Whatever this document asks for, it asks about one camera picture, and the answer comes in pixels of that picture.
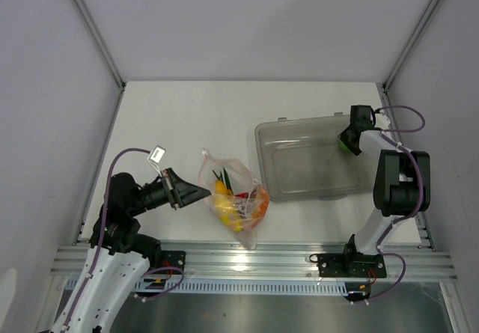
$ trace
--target white table surface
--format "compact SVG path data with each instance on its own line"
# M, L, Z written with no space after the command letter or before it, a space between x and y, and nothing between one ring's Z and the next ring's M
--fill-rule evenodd
M115 155L128 147L166 149L161 166L197 183L205 147L217 158L238 158L260 178L255 127L279 117L299 119L349 114L351 105L380 107L374 83L355 82L128 82L83 230L91 235L103 203L106 174ZM115 172L144 184L155 171L143 153L127 153ZM342 243L373 209L371 193L338 201L271 203L258 242ZM138 217L141 233L163 240L234 242L228 229L202 202L174 211L169 205ZM421 242L413 220L390 243Z

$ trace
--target white wall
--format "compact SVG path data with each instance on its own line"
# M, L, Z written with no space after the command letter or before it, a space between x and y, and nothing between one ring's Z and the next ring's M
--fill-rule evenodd
M19 271L2 332L33 332L118 91L70 0L0 8L0 275Z
M407 135L431 155L428 223L450 251L462 298L479 332L479 0L445 0L393 85L394 103L414 106L426 128ZM400 126L411 126L399 115Z
M126 80L383 82L428 0L85 0Z

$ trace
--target white tag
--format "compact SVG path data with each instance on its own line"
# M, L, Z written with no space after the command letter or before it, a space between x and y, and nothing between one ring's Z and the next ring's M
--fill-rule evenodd
M156 146L154 150L148 155L148 163L155 169L155 171L161 176L161 169L159 167L159 161L162 159L166 150L161 146Z

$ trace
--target metal floor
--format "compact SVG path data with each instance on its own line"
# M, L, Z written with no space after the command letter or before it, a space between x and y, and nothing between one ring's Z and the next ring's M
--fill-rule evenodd
M379 284L375 291L383 289ZM370 306L340 297L170 294L128 298L112 333L452 332L438 284L401 284Z

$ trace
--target metal frame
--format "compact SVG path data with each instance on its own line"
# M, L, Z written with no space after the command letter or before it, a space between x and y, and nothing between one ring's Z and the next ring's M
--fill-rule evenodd
M85 264L88 245L62 246L58 249L51 275L76 277ZM162 242L164 250L186 252L186 277L196 282L228 281L288 281L315 284L319 282L362 281L357 278L320 278L317 265L308 258L313 253L340 253L342 245L321 244L258 244L249 251L239 243ZM427 248L389 245L385 251L404 256L408 269L405 282L457 282L449 253L432 252ZM388 277L378 279L394 282L402 270L402 263L394 257L385 257Z
M78 242L81 242L79 237L82 234L83 225L85 224L85 218L88 214L88 209L90 207L90 203L93 198L93 193L98 181L98 176L100 175L100 170L102 168L103 160L105 159L106 149L108 148L108 143L110 142L110 138L112 136L113 127L115 126L115 121L117 119L118 112L120 111L121 101L123 100L123 93L124 93L124 88L121 88L120 94L118 95L118 99L115 104L115 110L113 111L113 115L109 122L108 132L106 133L105 141L103 142L103 145L102 145L102 150L100 152L100 155L98 156L97 162L95 162L94 174L92 175L90 183L88 184L88 192L85 196L85 199L82 202L80 215L78 216L74 224L75 232L74 232L74 237L72 239L73 245L76 245Z
M385 84L382 87L378 87L384 106L391 105L390 97L388 96L389 89L406 63L407 58L421 39L421 35L424 33L433 14L437 11L441 1L430 0L408 42L396 60ZM37 326L38 331L51 326L65 285L73 287L76 281L75 277L79 275L85 262L88 245L85 242L78 241L78 236L82 220L91 201L125 86L125 82L121 78L84 0L71 0L71 2L97 48L100 57L107 66L110 75L121 89L121 93L97 163L96 173L90 184L90 191L82 206L82 216L79 222L77 222L78 230L73 244L77 245L78 243L78 245L62 246L58 249L52 266L49 292L44 301ZM394 112L389 112L388 116L391 119L391 125L397 127ZM394 138L400 141L400 135L394 135ZM435 246L427 232L427 223L424 215L418 215L416 222L421 236L421 244L418 247L406 245L386 246L385 250L400 253L405 257L408 270L404 281L439 282L454 331L470 332L471 329L457 292L457 276L451 257L448 253L436 252ZM309 254L326 251L339 252L342 249L340 245L310 243L289 245L259 244L256 250L246 251L237 243L164 242L163 248L166 250L180 249L187 252L186 274L189 278L178 290L178 293L253 292L255 294L269 294L272 293L271 289L275 289L270 287L282 287L281 292L275 293L303 294L304 289L310 290L311 287L316 286L323 288L314 291L312 294L331 295L332 291L329 290L332 289L332 286L342 287L341 285L348 281L347 279L337 280L334 278L320 279L317 274L317 267L308 262ZM383 279L383 281L395 281L401 269L400 262L395 261L394 258L387 258L386 266L388 267L389 274L388 278ZM143 288L141 282L138 283L137 289ZM333 292L334 294L332 295L341 294L342 292L341 288L338 288L338 291Z
M95 21L91 17L90 11L87 8L84 0L71 0L73 7L75 8L77 14L79 15L80 20L82 21L85 29L90 35L92 43L97 48L100 57L102 58L103 62L105 63L106 67L109 70L110 75L116 82L117 86L122 90L125 86L124 80L121 78L120 73L118 72L118 68L113 61L112 55L106 47L105 41L102 38L100 31L98 30Z
M411 36L409 36L406 45L403 47L403 50L401 51L399 57L394 63L391 72L388 75L388 78L386 79L386 82L384 84L384 90L386 93L389 92L389 88L391 88L391 85L396 79L397 74L400 72L401 68L406 63L407 58L409 57L409 55L411 55L418 41L421 39L424 30L428 26L431 18L433 17L433 14L437 11L441 2L442 0L429 0L429 3L427 4L426 8L424 9L424 12L421 15L421 18L414 27Z

